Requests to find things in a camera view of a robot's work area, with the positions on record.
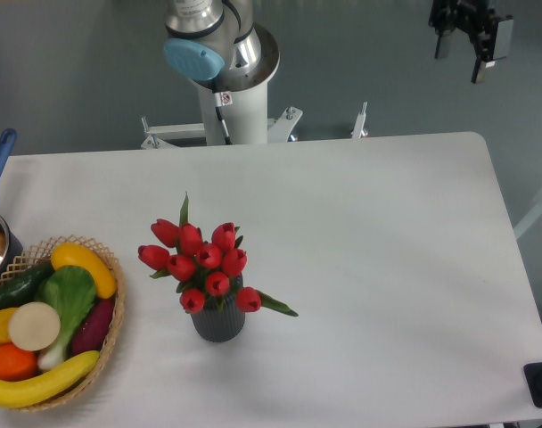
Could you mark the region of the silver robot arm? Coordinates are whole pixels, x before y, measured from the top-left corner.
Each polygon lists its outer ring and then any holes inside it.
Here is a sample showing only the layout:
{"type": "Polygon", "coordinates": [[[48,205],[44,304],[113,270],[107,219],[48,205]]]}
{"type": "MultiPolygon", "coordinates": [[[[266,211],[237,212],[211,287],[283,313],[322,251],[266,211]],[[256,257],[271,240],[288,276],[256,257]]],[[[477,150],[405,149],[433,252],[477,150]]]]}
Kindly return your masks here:
{"type": "MultiPolygon", "coordinates": [[[[475,52],[472,82],[508,56],[513,16],[488,1],[435,1],[428,24],[437,36],[435,58],[448,56],[450,38],[464,32],[475,52]]],[[[240,92],[265,84],[278,68],[273,36],[254,21],[251,1],[170,1],[163,54],[169,66],[212,92],[240,92]]]]}

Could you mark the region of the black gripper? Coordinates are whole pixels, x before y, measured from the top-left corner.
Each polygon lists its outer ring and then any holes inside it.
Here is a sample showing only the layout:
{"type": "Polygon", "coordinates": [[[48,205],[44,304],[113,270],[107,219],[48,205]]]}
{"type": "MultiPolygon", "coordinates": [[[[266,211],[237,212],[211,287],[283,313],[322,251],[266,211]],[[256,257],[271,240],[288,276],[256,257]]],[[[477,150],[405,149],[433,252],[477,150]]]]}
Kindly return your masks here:
{"type": "Polygon", "coordinates": [[[475,60],[471,82],[483,83],[496,60],[510,52],[513,34],[513,16],[498,15],[490,1],[438,1],[432,2],[428,24],[437,35],[434,58],[449,56],[451,36],[455,30],[465,33],[473,46],[475,60]]]}

